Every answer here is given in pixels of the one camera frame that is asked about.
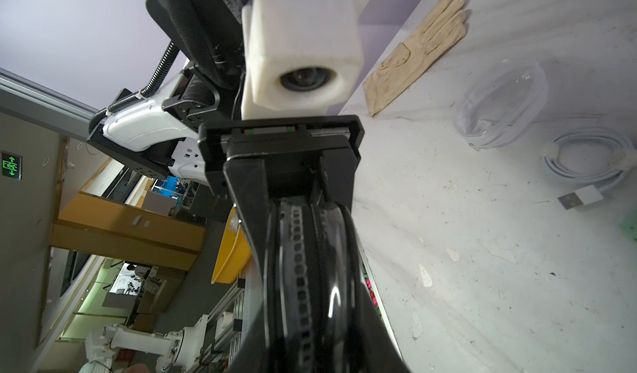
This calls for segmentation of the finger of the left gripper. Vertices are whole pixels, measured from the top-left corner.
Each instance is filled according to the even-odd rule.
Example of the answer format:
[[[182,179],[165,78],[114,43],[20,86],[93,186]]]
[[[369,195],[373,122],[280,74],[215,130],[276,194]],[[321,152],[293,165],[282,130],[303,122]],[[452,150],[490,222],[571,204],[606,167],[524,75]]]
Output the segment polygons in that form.
[[[228,190],[264,283],[275,282],[275,168],[269,157],[233,158],[223,167]]]
[[[355,173],[359,160],[352,149],[323,150],[319,158],[319,173],[325,199],[352,211]]]

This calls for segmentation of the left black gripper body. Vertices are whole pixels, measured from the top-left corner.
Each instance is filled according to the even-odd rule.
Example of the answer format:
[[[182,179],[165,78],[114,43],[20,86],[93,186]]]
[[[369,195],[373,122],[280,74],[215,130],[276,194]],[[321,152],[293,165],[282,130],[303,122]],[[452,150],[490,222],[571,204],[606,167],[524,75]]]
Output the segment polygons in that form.
[[[230,195],[223,173],[228,160],[269,157],[275,168],[275,198],[280,198],[312,192],[320,179],[323,150],[350,148],[360,163],[364,134],[356,115],[205,122],[199,127],[198,146],[214,195]]]

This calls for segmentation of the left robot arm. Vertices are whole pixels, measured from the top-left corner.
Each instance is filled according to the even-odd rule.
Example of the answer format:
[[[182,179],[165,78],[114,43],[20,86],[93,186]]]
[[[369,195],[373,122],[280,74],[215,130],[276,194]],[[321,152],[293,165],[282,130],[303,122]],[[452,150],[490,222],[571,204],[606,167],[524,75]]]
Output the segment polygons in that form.
[[[150,81],[89,123],[90,144],[150,177],[231,197],[266,277],[280,202],[349,207],[363,126],[328,111],[363,68],[355,0],[147,0],[169,46]]]

